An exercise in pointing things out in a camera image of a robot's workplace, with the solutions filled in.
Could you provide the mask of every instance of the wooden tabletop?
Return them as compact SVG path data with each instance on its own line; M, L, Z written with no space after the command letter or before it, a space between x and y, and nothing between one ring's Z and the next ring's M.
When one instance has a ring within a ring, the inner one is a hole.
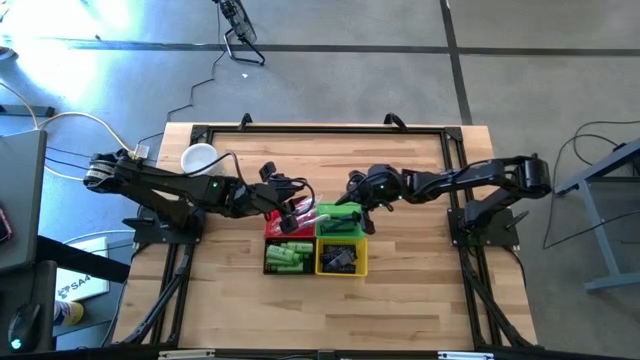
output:
M192 125L167 124L159 167L181 171L180 156L189 145ZM493 157L486 127L462 130L469 162ZM374 163L444 169L440 142L433 135L221 133L214 146L238 155L247 182L260 182L258 169L274 161L278 172L307 178L322 201L336 200L344 192L349 171L366 171ZM232 161L225 169L234 174ZM491 191L476 189L475 195ZM449 197L424 205L396 202L394 207L393 213L372 213L377 233L368 237L366 278L263 275L264 219L208 215L191 270L180 346L471 349L460 261L449 245ZM166 246L152 245L135 258L114 341L130 334L157 299L166 252ZM535 343L517 262L500 248L488 248L487 261L496 301ZM478 309L489 339L484 307ZM165 321L167 329L171 318Z

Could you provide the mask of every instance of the table leg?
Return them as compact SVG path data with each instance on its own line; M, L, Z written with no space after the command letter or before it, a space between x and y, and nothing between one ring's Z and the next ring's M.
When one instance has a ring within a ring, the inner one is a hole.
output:
M129 277L129 265L76 249L44 236L38 236L36 248L36 262L53 260L61 268L117 283L124 283Z

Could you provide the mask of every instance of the white cup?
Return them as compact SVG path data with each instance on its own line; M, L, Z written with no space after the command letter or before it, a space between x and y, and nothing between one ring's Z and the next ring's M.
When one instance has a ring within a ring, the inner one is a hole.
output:
M190 146L184 153L182 153L182 158L180 159L180 165L182 165L182 170L185 173L190 173L192 171L196 171L198 169L202 169L207 166L207 164L212 163L218 158L218 151L216 148L209 144L195 144ZM197 175L221 175L224 172L224 168L220 163L217 163L213 166L209 166L208 168L200 171Z

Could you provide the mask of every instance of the plastic bin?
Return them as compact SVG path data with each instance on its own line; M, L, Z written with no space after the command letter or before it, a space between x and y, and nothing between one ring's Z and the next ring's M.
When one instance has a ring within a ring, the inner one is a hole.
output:
M329 214L331 217L335 216L347 216L353 214L356 211L358 213L362 212L362 208L360 205L355 203L346 203L344 205L336 206L333 203L319 203L317 209L317 216ZM326 225L331 220L323 221L321 223L316 224L315 227L315 235L316 238L336 238L336 239L362 239L365 237L364 231L362 231L362 227L359 223L354 223L351 231L349 232L339 232L339 233L331 233L331 232L323 232L322 226L326 227Z
M303 270L301 273L279 273L275 269L271 268L271 265L267 264L267 247L269 245L278 245L287 242L307 242L313 244L313 253L309 256L308 259L302 260ZM269 238L265 239L264 244L264 255L262 257L262 273L265 275L315 275L315 266L316 266L316 255L317 253L317 245L314 240L310 239L290 239L290 238Z
M355 274L340 274L340 273L325 273L322 272L322 261L320 261L320 255L324 252L324 245L355 245L356 246L356 255L358 258L355 261L356 265L356 273ZM354 276L367 276L369 270L367 269L367 239L336 239L336 238L318 238L316 239L316 248L314 249L316 253L316 274L323 276L343 276L343 277L354 277Z
M291 234L284 234L282 232L275 232L272 227L276 221L280 221L280 214L277 211L271 213L271 220L267 221L267 225L264 229L264 238L274 238L274 239L300 239L300 240L316 240L314 234L314 226L307 226L305 228L297 229Z

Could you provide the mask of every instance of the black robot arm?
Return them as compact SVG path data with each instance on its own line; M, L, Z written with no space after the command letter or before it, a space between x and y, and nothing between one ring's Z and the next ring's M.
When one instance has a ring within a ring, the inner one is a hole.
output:
M275 174L275 165L267 163L260 175L265 183L246 184L241 177L185 176L148 166L134 160L126 151L95 154L84 178L85 186L94 192L121 194L154 211L170 228L188 229L198 209L229 218L280 213L283 232L297 228L293 210L288 202L302 186L282 174ZM177 195L169 200L158 194Z
M551 191L547 163L536 154L481 161L438 174L406 169L399 173L390 165L377 164L366 175L359 171L349 175L347 192L336 205L355 202L365 213L381 206L393 211L391 203L401 199L423 204L443 193L485 185L499 187L485 199L467 203L464 223L460 224L467 229L488 225L497 212L522 198L538 199Z

